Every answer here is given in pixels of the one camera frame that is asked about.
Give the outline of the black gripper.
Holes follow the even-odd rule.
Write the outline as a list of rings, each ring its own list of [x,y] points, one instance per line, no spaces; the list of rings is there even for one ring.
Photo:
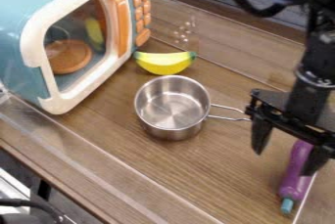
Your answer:
[[[306,161],[303,175],[311,176],[330,159],[335,159],[335,144],[330,144],[335,143],[335,111],[326,106],[317,121],[307,121],[306,118],[289,114],[289,98],[289,92],[251,90],[251,103],[246,109],[252,121],[251,147],[255,153],[262,155],[274,128],[307,141],[315,147]]]

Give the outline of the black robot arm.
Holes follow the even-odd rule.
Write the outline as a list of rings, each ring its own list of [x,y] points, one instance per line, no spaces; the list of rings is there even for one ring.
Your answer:
[[[329,97],[335,91],[335,0],[273,0],[256,8],[248,0],[234,0],[242,9],[261,18],[278,15],[287,7],[307,7],[307,43],[298,64],[297,82],[289,93],[254,89],[247,115],[251,117],[251,146],[262,153],[271,131],[278,128],[313,144],[302,168],[313,175],[335,159],[335,111]]]

